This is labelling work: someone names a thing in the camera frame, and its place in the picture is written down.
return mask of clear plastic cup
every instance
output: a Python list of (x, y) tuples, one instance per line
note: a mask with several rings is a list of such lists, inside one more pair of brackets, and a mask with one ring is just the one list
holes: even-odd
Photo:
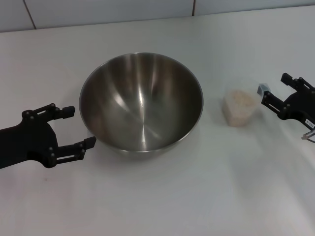
[(251, 120), (261, 101), (258, 85), (242, 79), (226, 86), (222, 111), (228, 125), (243, 126)]

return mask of white tabletop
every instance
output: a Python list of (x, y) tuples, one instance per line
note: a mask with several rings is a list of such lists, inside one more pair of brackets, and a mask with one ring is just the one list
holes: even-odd
[(51, 122), (59, 145), (91, 136), (79, 114), (88, 75), (112, 57), (154, 52), (199, 80), (204, 111), (179, 145), (125, 161), (100, 142), (83, 161), (0, 170), (4, 236), (313, 236), (315, 146), (307, 129), (267, 108), (248, 126), (226, 125), (220, 100), (239, 78), (267, 82), (285, 99), (282, 73), (315, 85), (315, 7), (41, 29), (0, 34), (0, 128), (21, 112), (74, 105)]

